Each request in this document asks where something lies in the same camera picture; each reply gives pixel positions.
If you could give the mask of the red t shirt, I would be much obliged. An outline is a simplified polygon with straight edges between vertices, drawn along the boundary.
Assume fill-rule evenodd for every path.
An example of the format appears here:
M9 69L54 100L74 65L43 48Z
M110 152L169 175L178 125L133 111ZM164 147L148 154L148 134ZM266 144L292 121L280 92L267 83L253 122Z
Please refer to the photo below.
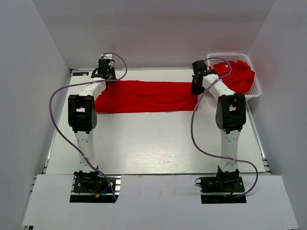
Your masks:
M126 80L111 83L95 100L104 114L192 111L198 96L188 82Z

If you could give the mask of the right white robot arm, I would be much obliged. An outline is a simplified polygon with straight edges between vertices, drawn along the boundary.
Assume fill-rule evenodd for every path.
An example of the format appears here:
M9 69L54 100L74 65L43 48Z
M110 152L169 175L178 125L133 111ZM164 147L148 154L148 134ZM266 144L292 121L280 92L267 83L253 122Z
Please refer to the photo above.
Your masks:
M201 96L209 92L217 100L215 121L221 133L221 156L216 184L228 191L239 177L236 159L239 135L246 123L245 96L226 86L204 60L193 62L192 68L191 92Z

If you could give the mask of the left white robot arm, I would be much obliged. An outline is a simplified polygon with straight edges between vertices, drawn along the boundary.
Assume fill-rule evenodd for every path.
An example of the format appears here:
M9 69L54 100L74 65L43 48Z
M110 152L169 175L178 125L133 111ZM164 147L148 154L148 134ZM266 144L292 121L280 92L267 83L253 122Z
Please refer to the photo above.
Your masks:
M68 97L68 124L72 128L79 153L80 171L99 174L94 155L94 129L97 125L95 101L107 88L107 80L115 80L115 61L111 54L104 54L98 60L98 68L92 72L92 81L78 94Z

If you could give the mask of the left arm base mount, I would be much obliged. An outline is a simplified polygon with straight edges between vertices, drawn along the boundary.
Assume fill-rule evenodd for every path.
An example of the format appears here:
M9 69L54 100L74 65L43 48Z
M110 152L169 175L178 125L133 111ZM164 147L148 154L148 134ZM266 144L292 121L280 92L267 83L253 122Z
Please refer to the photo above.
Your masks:
M120 193L120 176L107 179L97 172L74 172L71 203L115 203Z

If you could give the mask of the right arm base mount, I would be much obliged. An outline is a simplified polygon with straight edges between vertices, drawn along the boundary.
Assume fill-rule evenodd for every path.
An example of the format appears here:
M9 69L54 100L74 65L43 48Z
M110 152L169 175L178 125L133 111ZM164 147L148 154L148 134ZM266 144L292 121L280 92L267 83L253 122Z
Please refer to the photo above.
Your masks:
M195 184L200 187L202 204L244 204L247 202L243 179L222 184L217 176L199 177Z

